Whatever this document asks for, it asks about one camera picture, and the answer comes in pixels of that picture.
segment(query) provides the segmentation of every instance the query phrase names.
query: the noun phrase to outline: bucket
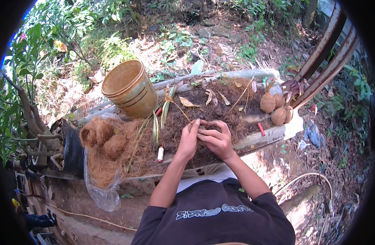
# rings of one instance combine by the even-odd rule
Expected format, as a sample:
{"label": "bucket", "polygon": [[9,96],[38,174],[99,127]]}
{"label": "bucket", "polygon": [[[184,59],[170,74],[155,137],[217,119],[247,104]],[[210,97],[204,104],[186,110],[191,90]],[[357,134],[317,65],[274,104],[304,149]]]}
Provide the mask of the bucket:
{"label": "bucket", "polygon": [[146,118],[158,104],[158,95],[139,60],[128,60],[112,69],[104,78],[102,94],[131,118]]}

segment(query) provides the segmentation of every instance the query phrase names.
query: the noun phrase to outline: black plastic pot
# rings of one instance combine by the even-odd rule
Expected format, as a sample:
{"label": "black plastic pot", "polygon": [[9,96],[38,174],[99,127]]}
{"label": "black plastic pot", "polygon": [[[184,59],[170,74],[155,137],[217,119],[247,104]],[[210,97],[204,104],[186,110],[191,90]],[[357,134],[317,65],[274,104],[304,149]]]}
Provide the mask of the black plastic pot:
{"label": "black plastic pot", "polygon": [[[193,61],[198,61],[200,59],[199,55],[192,51],[193,48],[198,47],[198,46],[199,46],[199,44],[196,43],[196,44],[193,44],[193,46],[190,47],[190,53],[193,56]],[[210,53],[212,52],[212,48],[208,45],[203,45],[203,46],[206,46],[209,50],[207,55],[203,55],[203,57],[206,57],[206,56],[210,55]]]}

